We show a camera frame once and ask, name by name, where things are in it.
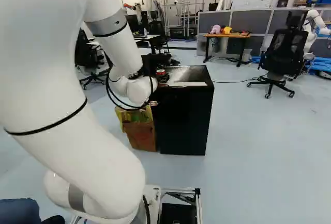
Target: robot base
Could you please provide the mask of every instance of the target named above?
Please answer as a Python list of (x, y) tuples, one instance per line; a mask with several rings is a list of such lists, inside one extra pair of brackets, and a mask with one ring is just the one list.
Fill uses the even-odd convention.
[[(161, 189), (155, 185), (146, 185), (144, 195), (148, 202), (151, 224), (202, 224), (199, 188)], [(78, 224), (80, 219), (81, 217), (75, 216), (70, 224)], [(130, 224), (147, 224), (143, 201)]]

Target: gray cubicle partition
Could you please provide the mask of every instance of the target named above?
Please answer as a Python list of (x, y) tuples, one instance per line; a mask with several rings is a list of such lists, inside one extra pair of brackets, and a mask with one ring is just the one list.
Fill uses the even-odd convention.
[(250, 31), (265, 34), (271, 10), (235, 11), (232, 13), (231, 27), (235, 31)]
[(229, 25), (230, 11), (218, 12), (210, 11), (208, 14), (200, 14), (199, 18), (199, 33), (208, 33), (214, 25)]
[[(292, 11), (294, 15), (310, 8), (273, 8), (260, 10), (222, 10), (207, 11), (199, 13), (198, 23), (198, 43), (197, 55), (203, 56), (206, 49), (206, 39), (204, 34), (210, 31), (213, 25), (230, 25), (234, 31), (250, 31), (251, 37), (246, 43), (246, 48), (252, 49), (252, 55), (259, 55), (262, 46), (268, 47), (267, 41), (276, 29), (286, 28), (286, 18), (288, 12)], [(324, 20), (331, 18), (331, 8), (315, 8), (322, 13)], [(330, 57), (331, 49), (328, 48), (331, 39), (319, 37), (313, 44), (311, 50), (316, 56)], [(215, 57), (238, 57), (240, 52), (240, 41), (236, 38), (229, 39), (225, 42), (225, 49), (218, 48), (209, 44), (210, 55)]]

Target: pink object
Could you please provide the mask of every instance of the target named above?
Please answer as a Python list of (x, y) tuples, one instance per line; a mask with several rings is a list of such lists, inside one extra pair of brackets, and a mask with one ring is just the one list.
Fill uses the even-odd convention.
[(221, 26), (220, 25), (215, 25), (213, 26), (211, 34), (220, 34), (221, 33)]

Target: yellow object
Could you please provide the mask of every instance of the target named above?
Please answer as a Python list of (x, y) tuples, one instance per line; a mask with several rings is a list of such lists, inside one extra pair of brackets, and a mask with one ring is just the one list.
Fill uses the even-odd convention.
[(134, 111), (126, 111), (119, 107), (115, 107), (115, 113), (121, 125), (122, 132), (125, 132), (123, 125), (125, 122), (146, 123), (153, 121), (152, 109), (150, 105), (147, 105), (144, 109)]
[(226, 27), (223, 29), (223, 33), (224, 33), (224, 34), (230, 34), (231, 29), (232, 29), (231, 27), (226, 26)]

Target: black cabinet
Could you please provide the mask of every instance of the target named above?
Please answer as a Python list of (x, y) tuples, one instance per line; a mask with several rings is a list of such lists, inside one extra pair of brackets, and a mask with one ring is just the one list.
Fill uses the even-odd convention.
[(151, 100), (156, 141), (163, 154), (205, 155), (214, 85), (205, 66), (167, 67), (169, 86)]

